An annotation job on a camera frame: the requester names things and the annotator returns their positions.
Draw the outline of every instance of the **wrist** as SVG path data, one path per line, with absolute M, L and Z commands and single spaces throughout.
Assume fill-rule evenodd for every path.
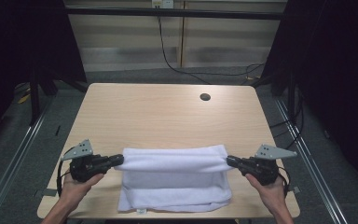
M 70 203 L 70 201 L 65 200 L 64 198 L 60 198 L 56 206 L 66 215 L 69 215 L 71 212 L 73 212 L 76 208 Z
M 270 213 L 275 217 L 275 220 L 278 224 L 294 223 L 292 219 L 292 215 L 290 214 L 286 204 L 283 204 L 282 206 L 275 208 L 273 211 L 270 211 Z
M 59 199 L 43 219 L 42 224 L 63 223 L 71 212 L 70 207 L 63 200 Z

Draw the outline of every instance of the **metal rail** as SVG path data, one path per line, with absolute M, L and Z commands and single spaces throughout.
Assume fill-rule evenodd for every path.
M 16 154 L 13 156 L 13 159 L 8 165 L 4 175 L 0 179 L 0 206 L 4 201 L 5 197 L 7 196 L 7 193 L 10 189 L 10 186 L 14 178 L 16 177 L 17 172 L 20 170 L 21 164 L 24 161 L 25 156 L 31 144 L 33 143 L 36 134 L 39 132 L 39 129 L 45 118 L 46 112 L 50 108 L 52 101 L 53 101 L 53 96 L 50 96 L 40 117 L 36 120 L 33 126 L 29 127 L 26 135 L 22 139 L 20 146 L 16 151 Z
M 115 16 L 158 16 L 158 17 L 192 17 L 280 21 L 286 16 L 281 12 L 245 12 L 217 11 L 170 8 L 138 7 L 18 7 L 22 13 L 49 13 L 73 15 L 115 15 Z
M 289 118 L 287 115 L 287 108 L 284 102 L 282 100 L 277 100 L 276 104 L 281 112 L 283 119 L 288 120 Z M 321 194 L 322 199 L 324 200 L 324 204 L 331 218 L 333 219 L 334 223 L 347 224 L 348 221 L 345 218 L 343 212 L 341 211 L 341 207 L 339 206 L 336 197 L 334 196 L 333 192 L 325 182 L 322 173 L 320 172 L 315 160 L 312 158 L 310 154 L 310 150 L 305 144 L 304 139 L 302 138 L 301 135 L 299 135 L 298 128 L 292 125 L 290 122 L 287 122 L 287 128 L 289 129 L 289 132 L 292 135 L 293 139 L 296 139 L 296 136 L 298 136 L 298 138 L 296 139 L 298 152 L 301 155 L 301 158 L 303 159 L 305 165 L 307 166 L 307 169 L 310 172 L 310 176 L 313 182 L 315 183 L 319 193 Z

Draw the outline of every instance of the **black curtain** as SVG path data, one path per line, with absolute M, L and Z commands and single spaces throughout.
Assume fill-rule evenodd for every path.
M 33 71 L 44 89 L 57 77 L 87 81 L 68 16 L 35 13 L 27 7 L 64 4 L 62 0 L 0 1 L 0 118 L 15 86 L 28 82 Z
M 302 3 L 315 10 L 307 14 Z M 358 171 L 358 0 L 289 0 L 287 9 L 305 16 L 280 24 L 263 76 L 274 76 L 279 93 L 294 74 L 305 101 Z

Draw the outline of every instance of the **white towel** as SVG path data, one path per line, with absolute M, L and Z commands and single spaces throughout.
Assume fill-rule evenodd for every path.
M 123 150 L 118 211 L 207 212 L 231 198 L 224 146 Z

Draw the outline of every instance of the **cable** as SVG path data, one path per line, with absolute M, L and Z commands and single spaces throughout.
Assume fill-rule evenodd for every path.
M 287 170 L 285 170 L 283 167 L 280 167 L 280 166 L 278 168 L 281 170 L 284 170 L 287 175 L 287 180 L 286 180 L 286 178 L 284 178 L 283 175 L 278 174 L 278 176 L 280 176 L 281 179 L 283 180 L 283 194 L 284 194 L 284 197 L 286 198 L 287 192 L 289 192 L 290 183 L 292 182 L 292 180 L 291 180 L 290 174 L 289 174 L 289 172 L 287 172 Z
M 286 129 L 286 131 L 284 131 L 283 133 L 278 133 L 277 135 L 274 135 L 273 138 L 277 138 L 277 137 L 279 137 L 279 136 L 281 136 L 281 135 L 284 135 L 284 134 L 286 134 L 286 133 L 288 133 L 288 132 L 289 132 L 289 130 Z
M 304 97 L 302 96 L 302 94 L 299 92 L 298 93 L 298 102 L 297 102 L 297 107 L 296 107 L 296 113 L 295 113 L 295 118 L 297 118 L 297 116 L 299 115 L 299 113 L 301 112 L 301 110 L 303 109 L 302 107 L 302 103 L 303 103 L 303 100 L 304 100 Z M 286 119 L 282 122 L 279 122 L 279 123 L 276 123 L 276 124 L 272 124 L 272 125 L 269 125 L 270 129 L 271 128 L 276 128 L 278 126 L 281 126 L 287 122 L 290 122 L 289 119 Z
M 72 148 L 73 147 L 69 148 L 65 153 L 63 153 L 63 155 L 68 153 Z M 58 170 L 57 170 L 57 181 L 56 181 L 56 183 L 57 183 L 57 192 L 58 192 L 59 197 L 61 197 L 61 193 L 62 193 L 62 177 L 71 173 L 71 172 L 68 171 L 65 174 L 61 175 L 62 164 L 63 164 L 63 161 L 60 160 L 60 164 L 58 165 Z
M 249 78 L 249 74 L 252 73 L 254 70 L 256 70 L 257 68 L 259 68 L 260 66 L 262 65 L 265 65 L 265 63 L 254 63 L 254 64 L 250 64 L 248 66 L 246 66 L 246 70 L 245 72 L 243 73 L 238 73 L 238 74 L 221 74 L 221 73 L 205 73 L 205 72 L 192 72 L 192 73 L 189 73 L 189 72 L 184 72 L 184 71 L 180 71 L 180 70 L 177 70 L 175 68 L 173 68 L 170 63 L 168 62 L 167 60 L 167 56 L 166 56 L 166 53 L 165 53 L 165 48 L 164 48 L 164 40 L 162 38 L 162 25 L 161 25 L 161 17 L 158 17 L 158 29 L 159 29 L 159 37 L 160 37 L 160 40 L 161 40 L 161 48 L 162 48 L 162 54 L 164 56 L 164 60 L 165 60 L 165 63 L 175 72 L 177 73 L 181 73 L 181 74 L 185 74 L 185 75 L 189 75 L 189 76 L 192 76 L 206 84 L 209 84 L 209 85 L 212 85 L 210 82 L 206 81 L 206 80 L 203 80 L 202 78 L 200 77 L 197 77 L 195 75 L 210 75 L 210 76 L 223 76 L 223 77 L 238 77 L 238 76 L 244 76 L 246 75 L 246 79 L 245 81 L 243 81 L 241 83 L 241 85 L 243 85 Z M 248 71 L 249 67 L 251 66 L 255 66 L 254 69 Z
M 300 130 L 298 131 L 298 133 L 296 134 L 295 139 L 286 148 L 291 147 L 295 143 L 295 141 L 301 135 L 301 132 L 302 132 L 302 130 L 304 128 L 303 96 L 302 96 L 302 94 L 300 92 L 298 92 L 298 101 L 299 101 L 299 103 L 297 105 L 297 111 L 301 111 L 301 127 L 300 127 Z
M 160 39 L 161 39 L 162 54 L 163 54 L 163 56 L 164 56 L 165 63 L 166 63 L 173 71 L 175 71 L 175 72 L 177 72 L 177 73 L 182 73 L 182 74 L 190 75 L 190 76 L 192 76 L 192 77 L 194 77 L 194 78 L 200 80 L 201 82 L 204 82 L 204 83 L 206 83 L 206 84 L 208 84 L 208 85 L 212 85 L 211 83 L 209 83 L 209 82 L 203 80 L 203 79 L 200 78 L 200 77 L 196 77 L 196 76 L 194 76 L 194 75 L 192 75 L 192 74 L 189 74 L 189 73 L 187 73 L 187 72 L 182 72 L 182 71 L 176 70 L 175 68 L 173 68 L 173 67 L 168 63 L 167 56 L 166 56 L 166 54 L 165 54 L 164 41 L 163 41 L 163 39 L 162 39 L 161 17 L 157 17 L 157 19 L 158 19 L 158 27 L 159 27 L 159 37 L 160 37 Z

